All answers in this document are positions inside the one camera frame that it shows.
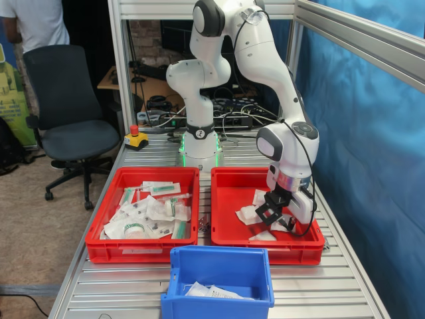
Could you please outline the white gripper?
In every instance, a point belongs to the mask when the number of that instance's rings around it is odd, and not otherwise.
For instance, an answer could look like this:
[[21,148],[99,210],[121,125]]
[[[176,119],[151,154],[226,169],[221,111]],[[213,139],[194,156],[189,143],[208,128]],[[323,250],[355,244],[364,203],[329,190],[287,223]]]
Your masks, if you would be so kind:
[[313,212],[313,199],[310,199],[302,191],[292,193],[292,198],[288,205],[288,209],[294,217],[290,217],[287,222],[287,230],[291,233],[296,231],[296,220],[301,224],[309,224]]

